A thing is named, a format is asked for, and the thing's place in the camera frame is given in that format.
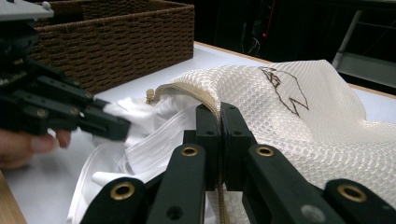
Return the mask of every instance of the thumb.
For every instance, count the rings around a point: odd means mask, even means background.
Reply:
[[[13,133],[0,130],[0,153],[2,155],[18,155],[22,153],[45,153],[59,146],[57,139],[51,135],[30,135],[29,133]]]

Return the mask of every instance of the white fabric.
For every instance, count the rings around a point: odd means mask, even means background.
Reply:
[[[396,205],[396,124],[366,121],[359,98],[329,63],[224,66],[190,71],[173,82],[208,92],[218,112],[220,102],[237,106],[258,142],[281,150],[312,184],[322,188],[330,179],[348,178]],[[69,220],[77,223],[100,186],[117,173],[150,178],[164,169],[182,131],[195,128],[192,108],[198,104],[188,96],[163,95],[156,105],[126,99],[108,107],[133,123],[130,137],[126,146],[101,143],[87,160]],[[101,177],[99,171],[115,174]],[[95,173],[99,185],[91,182]],[[227,192],[224,198],[228,222],[248,223],[241,194]]]

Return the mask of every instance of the white table surface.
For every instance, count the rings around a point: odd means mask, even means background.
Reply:
[[[192,69],[226,64],[262,65],[261,62],[221,50],[194,45],[194,57],[151,75],[97,94],[98,98],[117,101],[128,96],[142,98],[147,89],[155,89]],[[396,123],[396,99],[354,90],[361,98],[368,120]],[[90,134],[76,131],[69,149],[34,156],[29,165],[3,171],[14,197],[29,224],[65,223],[80,170],[94,150]]]

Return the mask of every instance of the drawing on fabric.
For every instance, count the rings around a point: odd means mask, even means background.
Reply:
[[[263,66],[259,68],[264,72],[267,79],[274,86],[279,101],[291,113],[300,117],[296,105],[301,105],[305,109],[309,110],[308,102],[300,88],[297,77],[285,71],[278,71],[275,68]]]

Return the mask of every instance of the brown woven basket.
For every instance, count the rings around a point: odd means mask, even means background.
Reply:
[[[194,8],[160,0],[50,2],[31,58],[108,90],[193,56]]]

